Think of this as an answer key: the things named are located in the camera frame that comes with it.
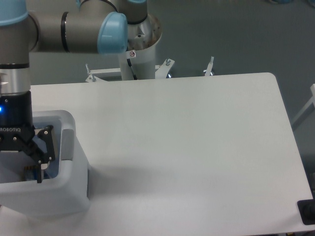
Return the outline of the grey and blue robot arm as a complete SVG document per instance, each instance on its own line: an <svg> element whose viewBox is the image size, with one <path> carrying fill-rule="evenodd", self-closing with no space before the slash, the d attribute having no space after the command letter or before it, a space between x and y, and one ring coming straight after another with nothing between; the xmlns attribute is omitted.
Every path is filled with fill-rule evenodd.
<svg viewBox="0 0 315 236"><path fill-rule="evenodd" d="M53 126L36 129L32 120L30 52L120 54L127 27L148 16L145 0L79 0L77 13L41 15L24 0L0 3L0 149L23 152L37 182L56 158Z"/></svg>

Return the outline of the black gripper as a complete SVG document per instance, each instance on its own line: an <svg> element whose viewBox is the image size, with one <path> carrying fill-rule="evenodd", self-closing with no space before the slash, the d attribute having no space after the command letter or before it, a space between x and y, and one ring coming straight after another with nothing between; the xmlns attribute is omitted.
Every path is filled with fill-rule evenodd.
<svg viewBox="0 0 315 236"><path fill-rule="evenodd" d="M43 172L49 173L50 165L56 160L56 135L53 125L36 129L34 132L30 91L0 97L0 150L23 151L26 154L33 154L35 150L31 156L35 157L35 163L31 166L38 166L37 183L42 183Z"/></svg>

